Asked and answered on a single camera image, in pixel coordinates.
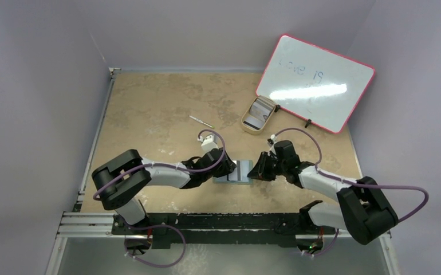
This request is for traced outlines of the green card holder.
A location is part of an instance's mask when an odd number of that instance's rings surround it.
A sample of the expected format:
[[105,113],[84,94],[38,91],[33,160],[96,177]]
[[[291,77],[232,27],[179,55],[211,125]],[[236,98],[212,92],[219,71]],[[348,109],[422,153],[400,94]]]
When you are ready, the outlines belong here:
[[216,184],[253,184],[253,180],[247,176],[248,173],[253,169],[253,161],[235,160],[234,162],[237,167],[232,173],[219,178],[213,178],[212,181]]

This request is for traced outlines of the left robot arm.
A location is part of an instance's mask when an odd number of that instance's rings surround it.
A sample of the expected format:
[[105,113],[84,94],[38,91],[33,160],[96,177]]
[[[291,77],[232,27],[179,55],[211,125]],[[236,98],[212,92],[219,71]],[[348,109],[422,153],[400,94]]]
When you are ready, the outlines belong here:
[[105,210],[114,210],[134,234],[148,229],[148,216],[135,198],[148,186],[170,186],[178,189],[199,187],[211,178],[234,172],[237,165],[222,148],[179,163],[158,163],[142,158],[137,150],[127,150],[92,172],[97,189],[93,199]]

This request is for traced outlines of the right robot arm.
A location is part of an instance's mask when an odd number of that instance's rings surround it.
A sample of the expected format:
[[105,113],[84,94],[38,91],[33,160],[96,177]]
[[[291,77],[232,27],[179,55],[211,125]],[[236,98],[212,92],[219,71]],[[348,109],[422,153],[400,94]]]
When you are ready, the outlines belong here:
[[261,152],[247,176],[262,181],[284,176],[288,183],[336,201],[336,205],[314,201],[300,209],[299,225],[306,233],[328,226],[346,230],[355,241],[366,245],[399,223],[396,211],[373,178],[343,179],[319,170],[314,163],[301,161],[288,140]]

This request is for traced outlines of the silver striped credit card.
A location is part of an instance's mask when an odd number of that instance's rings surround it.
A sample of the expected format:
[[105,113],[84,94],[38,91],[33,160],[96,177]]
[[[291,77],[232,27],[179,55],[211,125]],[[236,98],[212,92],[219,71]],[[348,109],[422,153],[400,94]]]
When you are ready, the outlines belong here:
[[250,183],[251,179],[247,176],[252,169],[251,160],[236,160],[236,168],[232,173],[226,176],[228,182],[233,183]]

